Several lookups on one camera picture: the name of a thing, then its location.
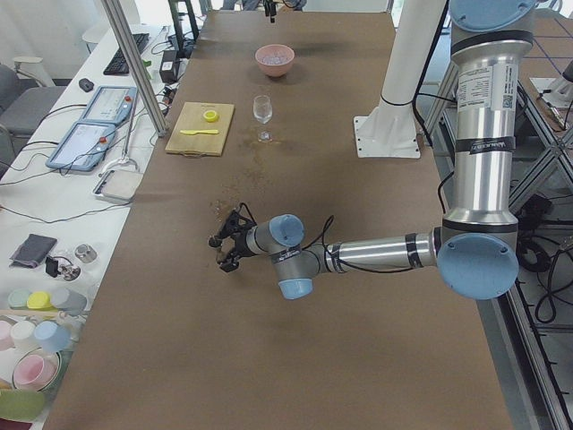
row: desk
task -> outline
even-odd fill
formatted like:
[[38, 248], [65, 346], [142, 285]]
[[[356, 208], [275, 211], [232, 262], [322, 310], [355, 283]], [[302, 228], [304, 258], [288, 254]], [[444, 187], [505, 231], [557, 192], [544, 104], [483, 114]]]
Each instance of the desk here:
[[[144, 58], [152, 61], [150, 74], [154, 82], [154, 89], [159, 91], [163, 84], [158, 76], [161, 56], [152, 56], [150, 48], [166, 36], [165, 31], [159, 27], [134, 26], [134, 32], [148, 32], [150, 34], [149, 48], [144, 53]], [[87, 77], [96, 85], [134, 85], [130, 76], [104, 76], [103, 69], [109, 62], [115, 51], [117, 43], [111, 30], [101, 40], [86, 63], [82, 66], [75, 78], [69, 84], [62, 97], [54, 105], [54, 109], [71, 104], [85, 104], [90, 101], [93, 92], [86, 93], [78, 86], [78, 80]], [[59, 142], [73, 121], [79, 119], [81, 109], [66, 109], [48, 117], [31, 137], [31, 142], [55, 141]], [[141, 171], [147, 167], [147, 162], [153, 150], [150, 138], [154, 129], [147, 116], [138, 120], [130, 144], [130, 155], [137, 160]], [[125, 127], [117, 136], [121, 139], [125, 135]], [[23, 172], [9, 169], [0, 185], [0, 204], [14, 211], [28, 214], [42, 219], [65, 219], [85, 211], [97, 211], [110, 206], [108, 202], [96, 200], [91, 191], [98, 183], [98, 172], [108, 160], [116, 159], [121, 154], [121, 144], [114, 147], [93, 172], [88, 175], [60, 176], [59, 173], [48, 173], [44, 176], [21, 182], [17, 185], [8, 183], [19, 181], [29, 176], [44, 174], [49, 171], [45, 166], [46, 158], [35, 154], [50, 155], [54, 145], [37, 143], [24, 149], [14, 161], [15, 168], [30, 166]], [[0, 308], [7, 308], [7, 297], [15, 288], [28, 288], [31, 291], [51, 291], [58, 287], [68, 287], [80, 291], [90, 299], [95, 296], [99, 282], [107, 268], [115, 243], [124, 225], [129, 212], [128, 207], [116, 208], [95, 215], [85, 216], [73, 221], [59, 222], [56, 224], [44, 224], [38, 221], [13, 215], [5, 210], [0, 210]], [[73, 249], [82, 243], [92, 245], [98, 252], [98, 259], [90, 265], [85, 265], [84, 275], [73, 282], [64, 282], [51, 279], [44, 273], [45, 266], [37, 269], [10, 268], [9, 257], [16, 250], [29, 233], [55, 237], [58, 243], [55, 250]], [[0, 352], [0, 378], [12, 379], [12, 370], [23, 353], [13, 349]]]
[[[158, 141], [46, 430], [511, 427], [475, 302], [433, 268], [315, 280], [287, 302], [268, 259], [220, 271], [222, 213], [291, 212], [313, 237], [390, 237], [440, 223], [430, 150], [359, 159], [352, 118], [378, 103], [394, 29], [383, 13], [210, 13], [168, 118], [185, 101], [234, 103], [221, 158]], [[296, 52], [283, 79], [255, 50]], [[268, 93], [277, 142], [255, 141]]]

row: charger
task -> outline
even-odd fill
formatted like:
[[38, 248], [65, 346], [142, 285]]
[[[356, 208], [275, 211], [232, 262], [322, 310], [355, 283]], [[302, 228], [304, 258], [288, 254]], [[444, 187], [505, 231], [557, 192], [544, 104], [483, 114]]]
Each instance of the charger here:
[[179, 59], [177, 52], [173, 49], [163, 51], [161, 58], [161, 68], [159, 69], [159, 76], [163, 83], [176, 83], [179, 74]]

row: blue joint cap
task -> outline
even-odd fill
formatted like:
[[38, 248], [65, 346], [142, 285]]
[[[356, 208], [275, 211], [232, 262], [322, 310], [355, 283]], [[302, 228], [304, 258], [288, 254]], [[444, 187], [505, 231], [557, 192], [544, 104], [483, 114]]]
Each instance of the blue joint cap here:
[[278, 282], [286, 300], [296, 300], [312, 293], [312, 279], [285, 279]]
[[438, 269], [458, 294], [476, 300], [499, 297], [513, 287], [516, 253], [497, 237], [465, 233], [452, 237], [438, 253]]
[[449, 14], [465, 31], [484, 33], [513, 24], [535, 7], [535, 0], [452, 0]]
[[273, 239], [283, 246], [297, 246], [304, 239], [303, 222], [295, 215], [280, 215], [269, 222]]

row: blue cup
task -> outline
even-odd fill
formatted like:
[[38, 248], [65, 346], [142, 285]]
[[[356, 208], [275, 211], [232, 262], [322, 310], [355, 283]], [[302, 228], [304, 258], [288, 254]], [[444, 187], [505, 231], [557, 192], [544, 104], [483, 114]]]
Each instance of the blue cup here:
[[34, 330], [34, 338], [47, 352], [59, 352], [70, 343], [70, 332], [53, 321], [44, 321]]

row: wooden cutting board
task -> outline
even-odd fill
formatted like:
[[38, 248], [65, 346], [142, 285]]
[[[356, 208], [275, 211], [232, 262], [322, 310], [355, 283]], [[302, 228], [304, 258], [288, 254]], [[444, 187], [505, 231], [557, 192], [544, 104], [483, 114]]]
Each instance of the wooden cutting board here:
[[[208, 123], [203, 118], [207, 110], [215, 110], [218, 120]], [[203, 103], [196, 101], [185, 102], [183, 109], [165, 151], [169, 154], [183, 155], [210, 155], [220, 157], [225, 147], [227, 132], [231, 125], [231, 119], [235, 105], [223, 103]], [[195, 134], [193, 136], [179, 133], [181, 130], [206, 130], [217, 129], [218, 134]]]

